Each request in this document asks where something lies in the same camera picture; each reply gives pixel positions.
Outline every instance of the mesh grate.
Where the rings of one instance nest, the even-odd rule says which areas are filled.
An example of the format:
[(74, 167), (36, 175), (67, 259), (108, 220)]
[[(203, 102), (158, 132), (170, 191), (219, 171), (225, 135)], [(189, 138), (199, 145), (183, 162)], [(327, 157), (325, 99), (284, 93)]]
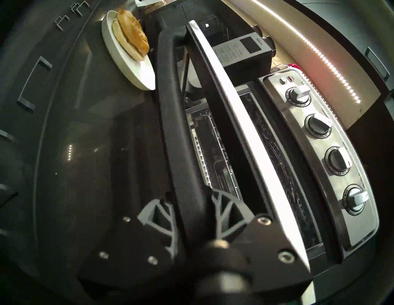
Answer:
[(284, 158), (282, 157), (281, 149), (279, 148), (271, 130), (267, 127), (252, 97), (249, 94), (245, 94), (241, 96), (241, 100), (252, 119), (256, 130), (267, 149), (275, 171), (278, 174), (279, 180), (281, 181), (283, 189), (287, 195), (287, 199), (289, 200), (294, 216), (297, 220), (305, 247), (308, 249), (319, 244), (315, 225), (306, 207), (307, 203), (305, 199), (299, 195), (300, 191), (298, 186), (296, 185), (294, 178), (291, 176), (290, 171), (287, 169)]

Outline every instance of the screw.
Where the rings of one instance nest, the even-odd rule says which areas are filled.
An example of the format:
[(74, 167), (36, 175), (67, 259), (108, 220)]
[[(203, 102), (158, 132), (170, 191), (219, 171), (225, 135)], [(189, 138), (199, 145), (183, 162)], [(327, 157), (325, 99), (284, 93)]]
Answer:
[(272, 223), (271, 219), (269, 219), (268, 217), (259, 217), (257, 218), (257, 222), (264, 226), (269, 226)]
[(294, 254), (286, 250), (279, 252), (278, 258), (281, 262), (284, 262), (285, 264), (292, 264), (296, 261), (296, 257), (294, 256)]
[(110, 257), (110, 255), (108, 253), (103, 252), (103, 251), (101, 251), (98, 255), (101, 259), (108, 259)]
[(157, 265), (158, 262), (159, 262), (159, 261), (158, 261), (157, 258), (155, 258), (154, 256), (150, 256), (150, 257), (148, 258), (148, 263), (151, 264), (151, 265)]

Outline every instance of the toaster oven handle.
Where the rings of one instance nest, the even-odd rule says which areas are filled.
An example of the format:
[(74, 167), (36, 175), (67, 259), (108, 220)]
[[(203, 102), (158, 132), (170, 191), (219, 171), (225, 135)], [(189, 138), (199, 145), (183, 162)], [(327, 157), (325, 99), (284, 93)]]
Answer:
[[(245, 156), (249, 159), (249, 166), (253, 168), (255, 179), (260, 181), (261, 188), (264, 189), (263, 192), (270, 202), (276, 220), (280, 223), (283, 232), (297, 251), (298, 256), (309, 269), (307, 253), (295, 216), (252, 119), (198, 24), (192, 20), (186, 27), (188, 30), (186, 48), (190, 54), (190, 59), (194, 61), (194, 67), (201, 85), (203, 89), (205, 88), (204, 93), (207, 100), (211, 101), (209, 105), (212, 114), (215, 116), (215, 113), (226, 112), (227, 117), (230, 118), (232, 125), (235, 126), (239, 143), (246, 151)], [(247, 179), (249, 183), (252, 182), (250, 175), (242, 178)]]
[(159, 34), (156, 79), (174, 210), (191, 254), (215, 239), (216, 218), (209, 188), (199, 171), (178, 80), (175, 48), (185, 45), (185, 37), (185, 26), (166, 28)]

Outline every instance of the sandwich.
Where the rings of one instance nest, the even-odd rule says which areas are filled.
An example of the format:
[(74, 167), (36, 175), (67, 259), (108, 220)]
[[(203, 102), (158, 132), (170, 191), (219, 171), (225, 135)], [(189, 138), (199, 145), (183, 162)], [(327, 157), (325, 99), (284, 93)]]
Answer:
[(143, 61), (149, 51), (148, 39), (138, 20), (130, 11), (121, 9), (112, 24), (116, 40), (137, 61)]

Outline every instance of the led strip light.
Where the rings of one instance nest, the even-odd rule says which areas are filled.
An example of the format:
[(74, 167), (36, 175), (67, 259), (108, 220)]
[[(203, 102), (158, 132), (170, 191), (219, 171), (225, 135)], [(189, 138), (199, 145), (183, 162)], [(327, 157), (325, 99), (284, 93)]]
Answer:
[(329, 60), (324, 56), (324, 54), (322, 54), (308, 39), (306, 39), (304, 35), (302, 35), (300, 32), (298, 32), (292, 25), (290, 25), (287, 21), (285, 21), (282, 17), (280, 17), (277, 13), (270, 10), (265, 5), (261, 4), (257, 0), (251, 0), (251, 1), (255, 4), (257, 4), (258, 6), (260, 6), (262, 9), (264, 9), (268, 13), (270, 13), (272, 16), (274, 16), (276, 19), (278, 19), (280, 22), (282, 22), (286, 27), (288, 27), (290, 30), (292, 30), (298, 37), (300, 37), (317, 55), (319, 55), (321, 60), (328, 66), (328, 68), (339, 79), (339, 81), (342, 83), (342, 85), (349, 91), (351, 96), (355, 99), (356, 103), (359, 104), (361, 102), (361, 100), (356, 95), (354, 90), (349, 86), (349, 83), (346, 81), (346, 79), (344, 79), (344, 77), (338, 72), (338, 70), (334, 67), (334, 65), (329, 62)]

